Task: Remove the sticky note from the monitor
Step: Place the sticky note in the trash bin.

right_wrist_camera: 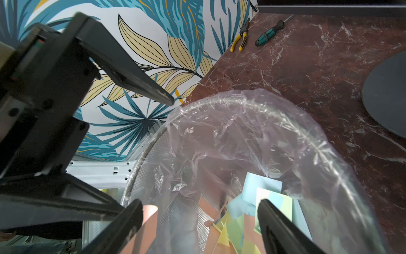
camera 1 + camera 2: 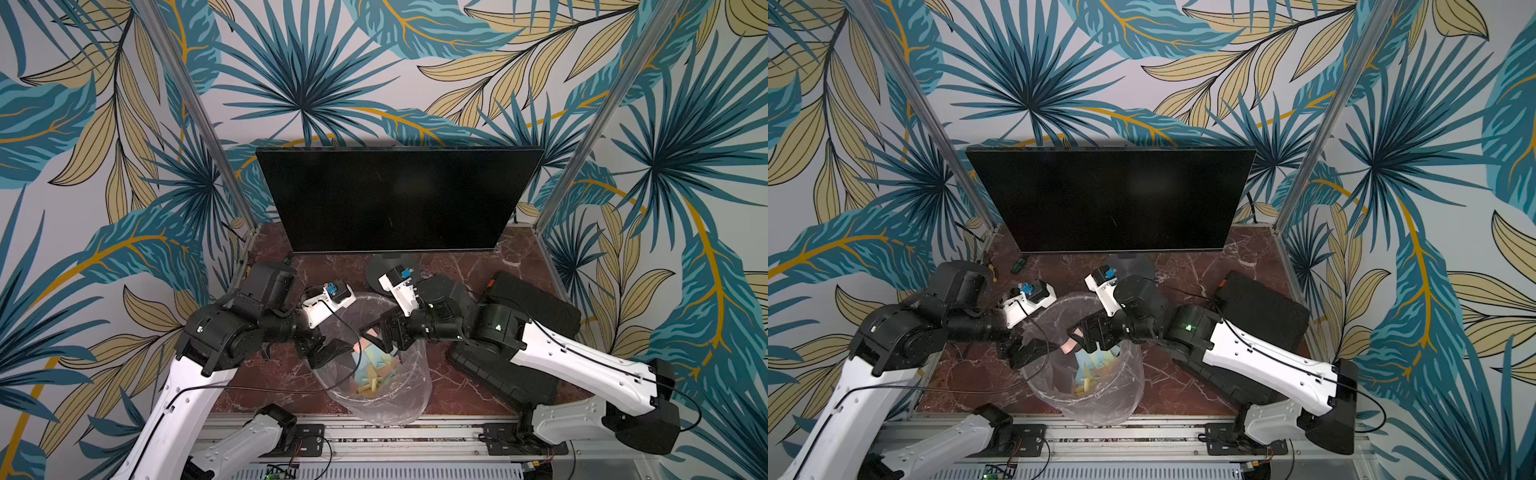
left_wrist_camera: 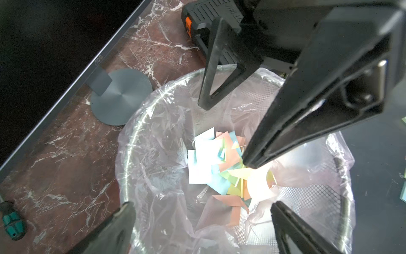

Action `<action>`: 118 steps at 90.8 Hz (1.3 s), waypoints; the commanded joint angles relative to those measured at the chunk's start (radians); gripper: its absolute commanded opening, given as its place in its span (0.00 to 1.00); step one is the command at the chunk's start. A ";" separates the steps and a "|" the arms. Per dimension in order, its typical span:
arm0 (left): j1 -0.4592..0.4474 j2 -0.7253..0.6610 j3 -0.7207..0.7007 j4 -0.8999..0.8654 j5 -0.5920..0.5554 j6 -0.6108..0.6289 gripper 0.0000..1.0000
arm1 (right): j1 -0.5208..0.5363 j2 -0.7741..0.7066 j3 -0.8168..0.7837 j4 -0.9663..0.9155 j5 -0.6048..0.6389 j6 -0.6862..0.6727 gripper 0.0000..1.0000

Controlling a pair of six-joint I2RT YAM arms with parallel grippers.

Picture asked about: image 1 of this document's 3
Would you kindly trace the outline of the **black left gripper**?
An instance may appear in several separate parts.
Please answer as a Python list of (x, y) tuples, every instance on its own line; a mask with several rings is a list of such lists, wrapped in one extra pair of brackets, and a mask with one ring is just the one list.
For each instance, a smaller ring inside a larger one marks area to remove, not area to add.
[(33, 29), (1, 68), (1, 177), (63, 173), (89, 125), (75, 118), (98, 69), (78, 25)]

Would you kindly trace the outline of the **small pink sticky strip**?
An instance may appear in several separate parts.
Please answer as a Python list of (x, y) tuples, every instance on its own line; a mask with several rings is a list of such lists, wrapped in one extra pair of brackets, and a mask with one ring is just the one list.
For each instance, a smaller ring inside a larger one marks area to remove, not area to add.
[(157, 223), (158, 207), (155, 205), (144, 205), (142, 226), (120, 254), (146, 254), (156, 237)]

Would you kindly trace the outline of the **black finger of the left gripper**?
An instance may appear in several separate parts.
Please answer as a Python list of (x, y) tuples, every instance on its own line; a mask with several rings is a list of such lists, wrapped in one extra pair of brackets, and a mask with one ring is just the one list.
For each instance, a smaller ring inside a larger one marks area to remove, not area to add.
[(111, 221), (123, 207), (70, 174), (1, 183), (1, 229), (73, 221)]
[(116, 85), (156, 102), (174, 105), (172, 95), (140, 69), (103, 24), (80, 12), (71, 24), (79, 25), (75, 32), (79, 45)]

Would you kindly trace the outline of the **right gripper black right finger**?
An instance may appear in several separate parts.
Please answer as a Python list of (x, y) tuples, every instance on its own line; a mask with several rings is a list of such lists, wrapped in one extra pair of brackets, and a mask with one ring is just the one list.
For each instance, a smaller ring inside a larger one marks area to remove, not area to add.
[(267, 254), (324, 254), (269, 200), (259, 203), (258, 220)]

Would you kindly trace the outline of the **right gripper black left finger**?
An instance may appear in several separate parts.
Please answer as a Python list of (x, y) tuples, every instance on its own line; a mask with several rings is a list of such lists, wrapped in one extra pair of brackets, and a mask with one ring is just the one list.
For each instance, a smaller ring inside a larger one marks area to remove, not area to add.
[(81, 254), (118, 254), (130, 233), (137, 233), (142, 223), (143, 204), (135, 200)]

